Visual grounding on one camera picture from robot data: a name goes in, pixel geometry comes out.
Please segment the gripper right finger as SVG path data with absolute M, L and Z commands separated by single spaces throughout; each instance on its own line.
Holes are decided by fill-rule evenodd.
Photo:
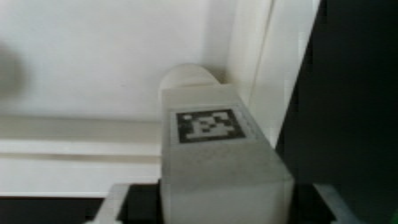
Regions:
M 330 184 L 296 184 L 291 224 L 362 224 Z

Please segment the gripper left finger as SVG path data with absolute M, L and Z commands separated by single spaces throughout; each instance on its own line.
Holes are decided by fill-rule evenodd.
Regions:
M 157 184 L 115 184 L 86 224 L 161 224 Z

